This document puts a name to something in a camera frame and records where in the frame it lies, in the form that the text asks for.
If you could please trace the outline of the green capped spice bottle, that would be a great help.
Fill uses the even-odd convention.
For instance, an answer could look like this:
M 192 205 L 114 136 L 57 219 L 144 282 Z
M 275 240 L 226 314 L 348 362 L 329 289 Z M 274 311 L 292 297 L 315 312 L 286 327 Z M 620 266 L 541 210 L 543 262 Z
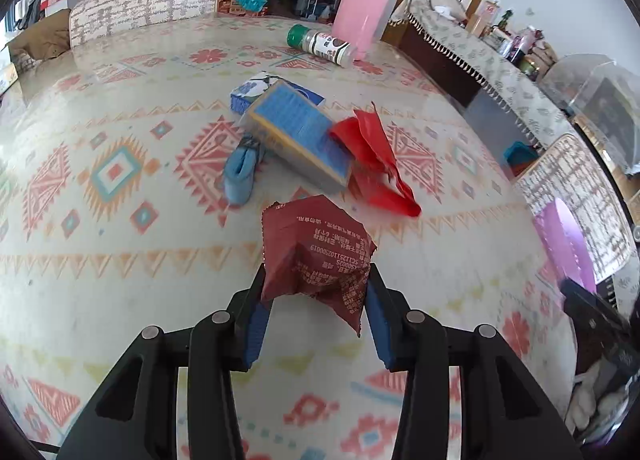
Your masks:
M 356 56 L 356 47 L 349 42 L 302 24 L 294 24 L 288 30 L 286 42 L 296 50 L 333 62 L 342 68 L 350 67 Z

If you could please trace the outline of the mesh food cover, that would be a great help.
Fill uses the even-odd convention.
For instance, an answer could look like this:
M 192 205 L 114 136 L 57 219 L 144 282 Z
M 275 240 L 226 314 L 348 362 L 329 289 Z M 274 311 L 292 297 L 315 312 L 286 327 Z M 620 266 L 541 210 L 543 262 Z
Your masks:
M 639 77 L 603 55 L 570 55 L 539 87 L 572 118 L 586 122 L 613 162 L 639 173 Z

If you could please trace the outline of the purple perforated basket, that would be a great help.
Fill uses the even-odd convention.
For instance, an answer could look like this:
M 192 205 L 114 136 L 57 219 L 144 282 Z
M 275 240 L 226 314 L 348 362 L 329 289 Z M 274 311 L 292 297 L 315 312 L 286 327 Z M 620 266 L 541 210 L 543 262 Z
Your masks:
M 582 228 L 566 203 L 550 201 L 534 218 L 541 242 L 557 280 L 574 280 L 590 293 L 597 292 L 593 264 Z

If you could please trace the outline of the dark red snack wrapper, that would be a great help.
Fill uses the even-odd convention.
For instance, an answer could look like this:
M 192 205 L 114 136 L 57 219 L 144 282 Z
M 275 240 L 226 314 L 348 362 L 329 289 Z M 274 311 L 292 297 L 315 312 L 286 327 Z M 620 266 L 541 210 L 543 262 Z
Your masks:
M 323 194 L 273 203 L 262 212 L 262 302 L 306 295 L 359 333 L 375 250 L 363 224 Z

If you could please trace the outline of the red plastic bag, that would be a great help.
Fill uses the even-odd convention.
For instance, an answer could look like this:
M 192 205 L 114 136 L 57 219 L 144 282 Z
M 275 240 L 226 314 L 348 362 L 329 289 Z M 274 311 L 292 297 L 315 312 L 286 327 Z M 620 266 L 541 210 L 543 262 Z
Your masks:
M 335 123 L 329 135 L 354 158 L 348 188 L 355 198 L 397 215 L 420 216 L 421 207 L 401 178 L 375 105 L 371 111 L 356 108 L 352 116 Z

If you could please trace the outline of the light blue folded pouch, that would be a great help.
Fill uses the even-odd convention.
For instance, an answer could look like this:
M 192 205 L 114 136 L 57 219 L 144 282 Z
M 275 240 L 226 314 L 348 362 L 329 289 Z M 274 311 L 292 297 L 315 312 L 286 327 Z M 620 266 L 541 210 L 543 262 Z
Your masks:
M 258 139 L 245 134 L 224 164 L 224 196 L 230 206 L 244 206 L 253 191 L 255 173 L 265 150 Z

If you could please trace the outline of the blue yellow box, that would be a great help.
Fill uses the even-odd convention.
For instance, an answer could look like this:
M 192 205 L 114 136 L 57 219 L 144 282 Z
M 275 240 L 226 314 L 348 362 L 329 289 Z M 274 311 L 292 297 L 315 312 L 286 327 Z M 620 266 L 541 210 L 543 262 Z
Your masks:
M 270 86 L 241 124 L 290 168 L 329 194 L 347 188 L 352 155 L 330 135 L 334 122 L 287 82 Z

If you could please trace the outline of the patterned chair far side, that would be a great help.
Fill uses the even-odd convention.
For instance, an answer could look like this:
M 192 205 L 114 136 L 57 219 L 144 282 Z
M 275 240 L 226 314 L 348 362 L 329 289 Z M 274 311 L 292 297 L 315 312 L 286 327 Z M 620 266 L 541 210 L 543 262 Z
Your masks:
M 218 0 L 82 0 L 68 18 L 70 46 L 154 24 L 215 15 L 217 8 Z

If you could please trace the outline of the floral tablecloth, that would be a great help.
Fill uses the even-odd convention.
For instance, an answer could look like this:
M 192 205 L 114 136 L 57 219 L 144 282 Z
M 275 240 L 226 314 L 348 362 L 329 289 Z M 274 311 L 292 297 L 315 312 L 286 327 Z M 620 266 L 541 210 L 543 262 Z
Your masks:
M 230 206 L 235 87 L 265 71 L 334 119 L 375 110 L 417 218 L 333 201 L 366 226 L 385 283 L 450 327 L 492 324 L 564 411 L 576 346 L 529 210 L 500 154 L 390 46 L 349 69 L 296 54 L 285 20 L 202 17 L 81 45 L 1 98 L 1 396 L 62 443 L 146 326 L 192 326 L 247 287 L 262 211 L 317 188 L 274 157 Z

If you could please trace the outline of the patterned chair right side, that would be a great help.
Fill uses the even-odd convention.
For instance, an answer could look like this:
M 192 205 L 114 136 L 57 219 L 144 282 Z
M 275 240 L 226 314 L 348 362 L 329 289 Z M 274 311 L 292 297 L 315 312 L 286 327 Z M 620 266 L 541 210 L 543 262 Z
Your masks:
M 555 198 L 566 203 L 582 228 L 597 282 L 621 270 L 636 252 L 623 206 L 580 137 L 561 135 L 515 183 L 533 214 Z

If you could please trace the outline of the pink thermos bottle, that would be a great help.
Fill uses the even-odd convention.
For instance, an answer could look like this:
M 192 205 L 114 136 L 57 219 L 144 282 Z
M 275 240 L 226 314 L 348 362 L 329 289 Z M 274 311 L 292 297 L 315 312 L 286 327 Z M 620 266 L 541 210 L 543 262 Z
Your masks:
M 332 34 L 355 49 L 354 60 L 363 60 L 367 55 L 388 1 L 341 0 Z

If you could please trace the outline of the blue white small box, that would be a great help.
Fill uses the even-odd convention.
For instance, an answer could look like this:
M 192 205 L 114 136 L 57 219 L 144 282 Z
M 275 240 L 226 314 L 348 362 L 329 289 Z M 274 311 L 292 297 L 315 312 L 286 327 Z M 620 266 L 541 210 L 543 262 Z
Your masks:
M 299 94 L 309 99 L 316 106 L 321 105 L 322 102 L 324 102 L 323 96 L 313 92 L 309 88 L 300 86 L 285 78 L 281 78 L 276 74 L 262 71 L 232 90 L 230 93 L 231 111 L 237 114 L 243 114 L 255 100 L 269 90 L 270 87 L 280 81 L 285 82 L 290 87 L 294 88 L 294 90 L 297 90 Z

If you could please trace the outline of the leaf pattern sideboard cloth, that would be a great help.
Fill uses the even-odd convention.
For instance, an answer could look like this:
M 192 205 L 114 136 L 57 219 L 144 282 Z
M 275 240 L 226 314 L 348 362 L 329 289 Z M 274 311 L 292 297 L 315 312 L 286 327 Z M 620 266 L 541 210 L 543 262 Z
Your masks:
M 480 84 L 537 147 L 549 148 L 573 131 L 561 111 L 523 72 L 475 35 L 431 8 L 430 0 L 402 0 L 388 23 L 412 24 L 424 41 Z

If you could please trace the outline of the patterned chair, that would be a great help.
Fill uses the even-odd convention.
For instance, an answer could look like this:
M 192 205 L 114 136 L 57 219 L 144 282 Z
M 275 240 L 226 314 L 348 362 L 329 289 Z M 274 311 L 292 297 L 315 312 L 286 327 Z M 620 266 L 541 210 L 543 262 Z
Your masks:
M 533 214 L 555 198 L 566 203 L 582 228 L 597 282 L 621 270 L 636 252 L 623 206 L 580 137 L 561 135 L 515 183 Z
M 82 0 L 68 18 L 70 46 L 154 24 L 215 15 L 217 8 L 218 0 Z

